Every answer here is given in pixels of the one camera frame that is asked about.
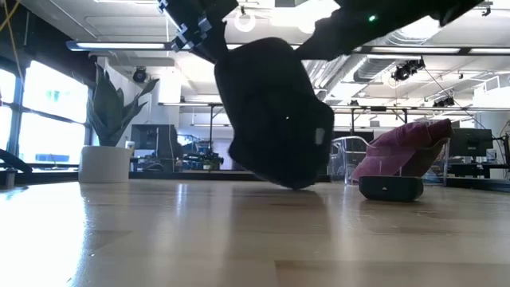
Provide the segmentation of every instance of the spotlight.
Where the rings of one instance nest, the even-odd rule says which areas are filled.
[[[433,108],[445,108],[445,107],[451,107],[455,105],[455,100],[452,96],[447,96],[443,100],[436,100],[434,101],[432,107]]]
[[[135,83],[145,83],[145,80],[147,79],[147,68],[145,67],[138,67],[136,68],[136,71],[133,73],[133,81]]]
[[[420,60],[410,60],[406,61],[404,65],[398,65],[397,69],[394,73],[391,74],[391,77],[395,81],[405,81],[409,79],[412,75],[418,72],[420,69],[425,68],[425,62],[423,58]]]

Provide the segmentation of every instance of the black fabric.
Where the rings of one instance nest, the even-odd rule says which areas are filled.
[[[292,47],[278,38],[254,41],[230,51],[214,73],[234,129],[230,157],[284,187],[314,184],[329,161],[334,114],[316,98]]]

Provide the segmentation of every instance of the white planter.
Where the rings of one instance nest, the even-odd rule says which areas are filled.
[[[126,183],[129,180],[131,150],[123,147],[93,147],[81,149],[80,183]]]

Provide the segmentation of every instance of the yellow cable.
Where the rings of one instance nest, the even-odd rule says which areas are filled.
[[[9,16],[7,16],[6,20],[4,20],[4,22],[2,23],[2,25],[0,26],[0,32],[2,32],[3,28],[7,25],[7,23],[9,22],[9,20],[13,17],[14,15],[14,12],[16,12],[16,10],[18,9],[18,6],[19,6],[19,0],[16,1],[16,4],[14,5],[14,8],[12,11],[10,11],[9,13]]]
[[[22,67],[19,64],[18,51],[16,51],[16,43],[14,40],[14,33],[13,33],[12,27],[10,26],[10,19],[9,19],[10,16],[9,16],[9,10],[7,9],[7,4],[5,4],[3,7],[6,12],[7,28],[9,29],[10,42],[13,44],[14,59],[16,59],[16,65],[18,66],[19,78],[22,80],[22,85],[25,86],[25,79],[23,78]]]

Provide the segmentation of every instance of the snake plant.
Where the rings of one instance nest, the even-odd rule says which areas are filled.
[[[115,147],[133,118],[142,111],[147,101],[139,104],[141,96],[151,92],[159,79],[147,83],[135,99],[124,106],[124,92],[116,89],[110,81],[110,75],[99,65],[97,67],[97,86],[87,101],[88,122],[96,131],[101,146]]]

